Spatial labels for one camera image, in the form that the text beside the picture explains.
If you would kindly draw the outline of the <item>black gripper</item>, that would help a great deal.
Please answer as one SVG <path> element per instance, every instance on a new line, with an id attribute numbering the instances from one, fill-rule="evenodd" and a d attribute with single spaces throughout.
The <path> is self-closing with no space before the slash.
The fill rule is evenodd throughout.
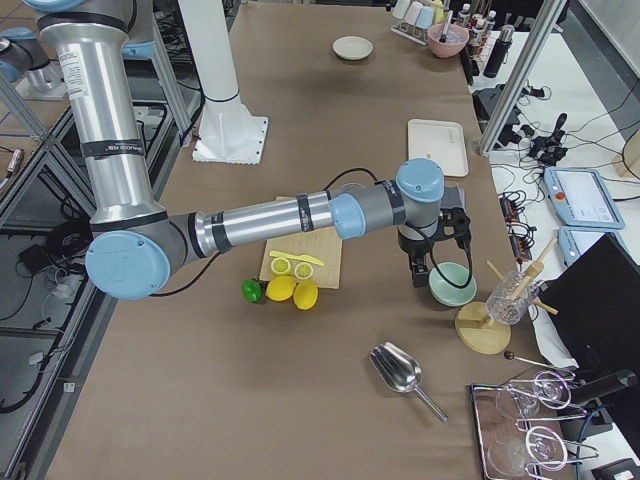
<path id="1" fill-rule="evenodd" d="M 467 256 L 471 256 L 471 219 L 461 207 L 445 208 L 435 223 L 435 232 L 426 233 L 425 227 L 404 224 L 398 227 L 398 243 L 412 265 L 412 285 L 425 288 L 429 285 L 429 268 L 425 259 L 437 242 L 455 240 Z"/>

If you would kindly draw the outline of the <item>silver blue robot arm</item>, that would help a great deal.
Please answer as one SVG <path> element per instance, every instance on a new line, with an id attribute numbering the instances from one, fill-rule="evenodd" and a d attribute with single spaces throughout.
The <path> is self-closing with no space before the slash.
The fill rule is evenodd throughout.
<path id="1" fill-rule="evenodd" d="M 406 161 L 394 179 L 370 187 L 169 215 L 152 193 L 123 61 L 125 47 L 151 44 L 152 4 L 35 1 L 32 9 L 42 39 L 58 55 L 91 181 L 96 210 L 85 267 L 102 292 L 121 300 L 159 296 L 195 260 L 325 227 L 342 239 L 396 227 L 416 285 L 433 262 L 435 243 L 452 239 L 470 249 L 469 217 L 462 207 L 443 204 L 449 192 L 443 172 L 424 158 Z"/>

